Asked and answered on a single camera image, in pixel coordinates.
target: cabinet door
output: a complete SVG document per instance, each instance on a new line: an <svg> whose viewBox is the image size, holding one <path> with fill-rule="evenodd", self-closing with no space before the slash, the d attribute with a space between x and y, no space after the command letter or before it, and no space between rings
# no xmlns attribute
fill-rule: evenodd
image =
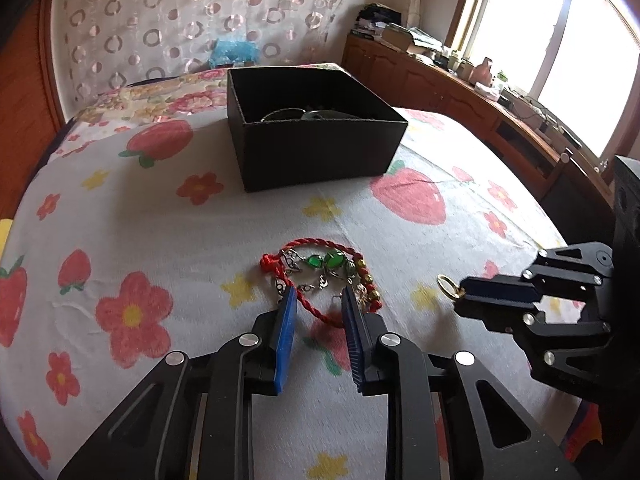
<svg viewBox="0 0 640 480"><path fill-rule="evenodd" d="M347 40L347 45L344 47L344 56L342 57L342 68L360 82L363 82L362 65L365 61L366 53L366 50L359 44L351 43L351 39Z"/></svg>
<svg viewBox="0 0 640 480"><path fill-rule="evenodd" d="M426 112L440 111L444 91L425 74L425 70L408 66L402 72L398 87L398 106Z"/></svg>
<svg viewBox="0 0 640 480"><path fill-rule="evenodd" d="M380 98L391 105L396 105L397 96L394 92L393 81L395 79L398 62L387 54L374 53L372 56L367 87Z"/></svg>
<svg viewBox="0 0 640 480"><path fill-rule="evenodd" d="M458 94L450 95L442 113L468 128L476 137L484 139L497 117L497 112L484 99L471 92L470 90L470 95L464 98Z"/></svg>

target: window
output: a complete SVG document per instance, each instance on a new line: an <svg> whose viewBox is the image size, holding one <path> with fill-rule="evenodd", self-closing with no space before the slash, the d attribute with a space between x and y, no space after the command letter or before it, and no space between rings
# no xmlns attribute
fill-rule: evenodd
<svg viewBox="0 0 640 480"><path fill-rule="evenodd" d="M638 53L606 0L485 0L464 52L474 64L493 60L492 72L556 115L593 158L607 151Z"/></svg>

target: ring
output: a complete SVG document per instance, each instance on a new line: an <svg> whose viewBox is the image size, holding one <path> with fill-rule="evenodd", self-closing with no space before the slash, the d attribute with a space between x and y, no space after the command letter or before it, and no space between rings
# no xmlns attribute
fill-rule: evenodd
<svg viewBox="0 0 640 480"><path fill-rule="evenodd" d="M450 300L456 301L465 295L465 289L458 286L458 284L454 282L449 276L438 274L436 283L438 284L438 288L442 291L442 293ZM453 289L453 292L446 288L445 284L450 285Z"/></svg>

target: open box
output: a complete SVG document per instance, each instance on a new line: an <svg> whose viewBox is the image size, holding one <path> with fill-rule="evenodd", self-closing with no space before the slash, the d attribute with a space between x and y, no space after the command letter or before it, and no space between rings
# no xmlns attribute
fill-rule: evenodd
<svg viewBox="0 0 640 480"><path fill-rule="evenodd" d="M341 70L231 69L227 105L247 192L383 174L408 124ZM337 110L358 118L260 122L282 108Z"/></svg>

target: red braided bracelet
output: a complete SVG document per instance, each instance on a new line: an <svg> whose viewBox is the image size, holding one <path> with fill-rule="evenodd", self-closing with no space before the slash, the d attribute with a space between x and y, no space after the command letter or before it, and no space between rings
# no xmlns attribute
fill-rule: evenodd
<svg viewBox="0 0 640 480"><path fill-rule="evenodd" d="M376 290L376 286L373 284L373 278L369 274L369 269L364 262L362 254L351 247L344 246L342 244L337 244L332 242L331 240L324 240L322 238L298 238L297 240L292 240L286 245L284 245L277 254L263 254L262 258L260 258L260 268L262 272L265 274L273 274L277 279L283 281L288 286L295 287L296 285L289 279L287 276L285 266L282 263L282 257L285 252L293 249L294 247L300 247L304 245L319 245L328 247L331 249L337 249L342 251L343 253L350 254L353 258L353 261L358 269L358 275L360 276L360 281L367 289L368 298L369 298L369 311L375 312L382 308L382 302L380 301L380 294ZM316 309L310 301L304 297L302 291L299 288L296 288L298 300L302 304L305 309L307 309L313 316L317 317L320 321L326 323L327 325L335 326L336 328L342 328L342 321L338 321L332 319L329 316L326 316L318 309Z"/></svg>

